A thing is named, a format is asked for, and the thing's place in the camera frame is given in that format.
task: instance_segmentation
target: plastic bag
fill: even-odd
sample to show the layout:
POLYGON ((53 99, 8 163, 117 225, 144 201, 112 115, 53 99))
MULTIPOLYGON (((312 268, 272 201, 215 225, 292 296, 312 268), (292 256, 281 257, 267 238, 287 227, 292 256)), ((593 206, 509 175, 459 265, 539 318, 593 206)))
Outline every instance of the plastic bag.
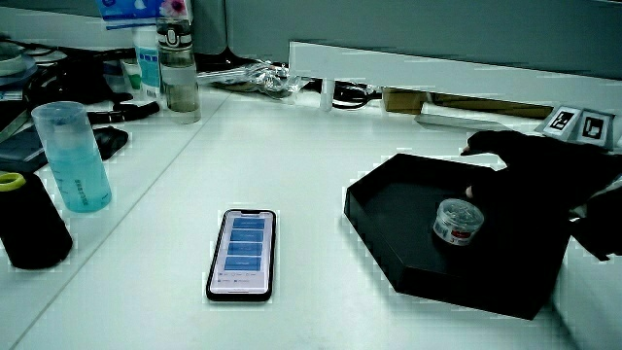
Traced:
POLYGON ((237 91, 259 91, 276 99, 288 97, 304 87, 308 80, 290 76, 289 68, 271 62, 258 61, 217 72, 197 75, 200 85, 214 85, 237 91))

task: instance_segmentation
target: black container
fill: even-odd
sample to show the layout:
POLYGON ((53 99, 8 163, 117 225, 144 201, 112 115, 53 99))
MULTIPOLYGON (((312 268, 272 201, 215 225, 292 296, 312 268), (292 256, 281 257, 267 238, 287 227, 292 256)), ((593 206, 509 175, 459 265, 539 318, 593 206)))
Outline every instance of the black container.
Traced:
POLYGON ((432 230, 441 201, 467 199, 492 171, 396 155, 348 188, 345 214, 397 292, 532 320, 555 286, 568 220, 507 198, 474 202, 485 221, 468 246, 432 230))
POLYGON ((16 173, 0 176, 0 208, 4 220, 14 221, 0 229, 13 266, 46 268, 67 257, 73 240, 39 177, 16 173))

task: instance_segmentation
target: black tray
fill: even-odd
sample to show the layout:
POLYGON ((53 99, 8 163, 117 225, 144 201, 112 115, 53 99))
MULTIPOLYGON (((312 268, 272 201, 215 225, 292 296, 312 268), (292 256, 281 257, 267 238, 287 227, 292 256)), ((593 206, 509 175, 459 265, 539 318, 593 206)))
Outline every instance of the black tray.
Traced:
POLYGON ((348 188, 345 214, 397 292, 532 320, 568 245, 564 218, 509 198, 474 202, 485 223, 467 247, 432 231, 438 204, 466 199, 471 180, 492 171, 398 154, 348 188))

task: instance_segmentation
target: hand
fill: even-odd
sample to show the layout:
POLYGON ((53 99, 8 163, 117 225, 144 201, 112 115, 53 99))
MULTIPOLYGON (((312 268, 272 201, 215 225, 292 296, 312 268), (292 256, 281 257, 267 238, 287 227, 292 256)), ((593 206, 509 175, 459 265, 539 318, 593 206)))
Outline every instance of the hand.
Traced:
POLYGON ((622 159, 597 146, 516 131, 480 131, 467 142, 463 156, 492 153, 507 164, 466 189, 467 196, 479 200, 509 196, 568 211, 622 174, 622 159))
POLYGON ((608 227, 622 203, 622 189, 592 195, 622 174, 622 158, 592 145, 575 145, 516 131, 480 131, 468 139, 463 156, 492 153, 507 165, 476 179, 466 195, 486 205, 507 205, 526 216, 568 217, 587 202, 587 218, 571 223, 572 234, 590 253, 604 261, 622 253, 622 238, 608 227))

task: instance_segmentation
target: phone screen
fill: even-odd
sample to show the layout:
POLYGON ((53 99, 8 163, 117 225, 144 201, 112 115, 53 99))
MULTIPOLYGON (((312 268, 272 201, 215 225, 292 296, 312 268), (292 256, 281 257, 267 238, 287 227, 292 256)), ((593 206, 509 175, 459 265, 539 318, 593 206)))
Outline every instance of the phone screen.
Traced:
POLYGON ((275 221, 271 211, 225 213, 208 296, 265 295, 270 291, 275 221))

